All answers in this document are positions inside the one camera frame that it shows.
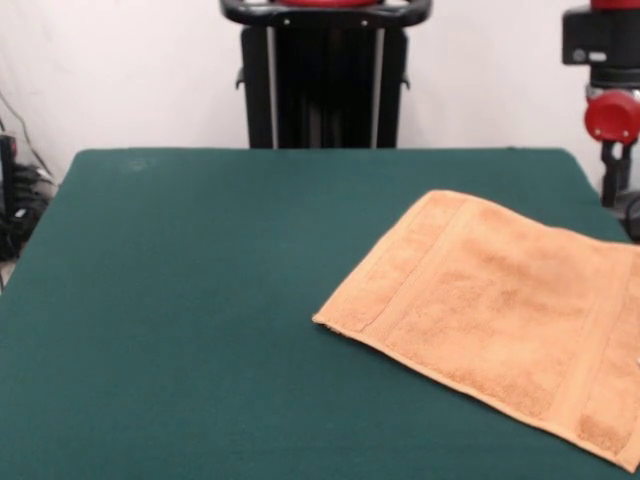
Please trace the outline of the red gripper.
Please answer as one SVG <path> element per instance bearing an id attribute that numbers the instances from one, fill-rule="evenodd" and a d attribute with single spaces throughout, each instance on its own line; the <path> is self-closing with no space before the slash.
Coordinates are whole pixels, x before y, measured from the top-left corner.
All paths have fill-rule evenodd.
<path id="1" fill-rule="evenodd" d="M 605 171 L 602 179 L 601 204 L 605 208 L 615 205 L 619 188 L 629 188 L 631 172 L 631 143 L 639 136 L 639 101 L 623 90 L 605 90 L 587 100 L 584 115 L 587 132 L 602 143 L 601 161 Z M 623 143 L 622 154 L 616 152 L 617 142 Z"/>

